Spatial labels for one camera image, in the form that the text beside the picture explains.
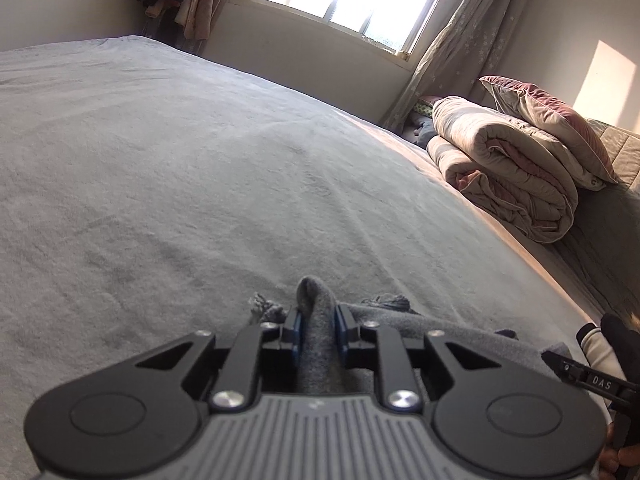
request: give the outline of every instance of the window sill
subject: window sill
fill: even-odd
[[[378,46],[376,43],[370,41],[359,32],[338,25],[337,23],[327,23],[323,21],[322,18],[318,18],[317,16],[309,14],[308,12],[270,2],[269,0],[229,0],[229,3],[237,6],[249,6],[263,10],[272,10],[273,12],[278,12],[281,16],[285,16],[286,18],[295,20],[299,23],[309,23],[315,24],[319,27],[324,27],[328,31],[328,34],[333,34],[337,40],[342,39],[345,41],[350,41],[354,44],[359,44],[362,48],[366,48],[371,52],[375,52],[379,56],[384,57],[386,60],[404,68],[407,71],[410,71],[412,69],[414,56],[409,55],[406,59],[402,59],[401,57],[396,56],[396,54],[393,54],[392,52],[385,50],[384,48]]]

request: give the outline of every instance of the hand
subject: hand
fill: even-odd
[[[623,447],[616,451],[610,447],[613,441],[613,422],[607,428],[607,443],[598,457],[600,475],[598,480],[615,480],[619,465],[633,467],[640,465],[640,444]]]

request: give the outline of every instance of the pink pillow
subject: pink pillow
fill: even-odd
[[[553,135],[585,170],[607,182],[617,182],[604,144],[573,108],[532,83],[496,75],[481,77],[480,81],[494,97],[498,111]]]

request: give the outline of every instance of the bed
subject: bed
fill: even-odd
[[[290,305],[307,274],[575,357],[597,314],[552,248],[424,150],[152,40],[0,54],[0,117],[2,478],[36,472],[36,396],[197,328],[233,334],[255,292]]]

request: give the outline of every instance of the gray curtain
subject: gray curtain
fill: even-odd
[[[485,90],[478,78],[496,68],[526,3],[463,0],[422,56],[381,126],[400,132],[418,97],[425,94],[459,95],[480,102]]]

